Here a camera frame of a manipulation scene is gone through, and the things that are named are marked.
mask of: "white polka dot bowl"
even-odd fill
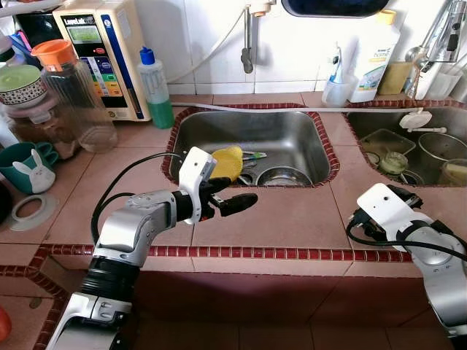
[[[35,66],[13,66],[0,69],[0,102],[14,108],[37,105],[46,96],[41,72]]]

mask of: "kitchen counter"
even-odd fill
[[[320,106],[320,93],[282,93],[230,96],[172,96],[173,101],[203,104],[259,104],[292,102]],[[177,115],[184,108],[174,108]],[[418,270],[405,254],[349,242],[344,226],[357,208],[356,199],[377,182],[391,183],[362,155],[342,114],[320,113],[334,153],[340,162],[337,176],[317,188],[228,188],[228,198],[257,193],[258,203],[231,217],[189,226],[179,223],[153,242],[145,270],[273,273],[321,276],[415,277]],[[90,216],[97,200],[129,163],[166,149],[170,130],[151,123],[116,123],[118,146],[106,154],[81,150],[57,165],[57,180],[49,193],[59,200],[54,215],[39,227],[18,233],[0,227],[0,264],[29,261],[39,246],[63,267],[86,268],[92,247]],[[162,158],[143,163],[126,174],[114,193],[176,190],[161,172]],[[440,219],[467,239],[467,189],[408,187],[424,201],[422,211]],[[21,194],[13,191],[15,201]],[[124,198],[101,215],[100,226]]]

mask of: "window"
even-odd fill
[[[282,0],[291,15],[299,17],[367,17],[389,0]]]

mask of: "rabbit figurine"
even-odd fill
[[[27,165],[20,162],[13,162],[13,167],[29,176],[33,193],[42,193],[52,186],[55,181],[55,173],[44,166],[39,153],[35,149],[31,150],[31,155],[34,162],[36,162],[36,168],[30,169]]]

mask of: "sink basin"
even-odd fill
[[[314,119],[303,112],[197,112],[182,120],[176,141],[169,149],[182,154],[196,146],[213,153],[234,144],[244,151],[267,154],[255,160],[254,167],[242,171],[251,185],[256,186],[261,174],[277,167],[303,173],[311,184],[307,182],[302,186],[316,185],[330,178],[330,162]],[[171,161],[169,177],[176,182],[179,169],[180,164]]]
[[[432,107],[425,110],[431,112],[433,117],[424,128],[447,128],[447,134],[467,143],[467,111],[454,107]],[[358,139],[377,131],[388,129],[403,136],[416,144],[416,147],[405,156],[409,161],[408,170],[419,175],[421,181],[412,184],[438,184],[441,175],[440,164],[442,161],[429,161],[429,157],[423,153],[418,145],[418,139],[424,133],[409,133],[399,126],[399,121],[406,113],[360,113],[354,112],[347,115],[347,120],[352,126]]]

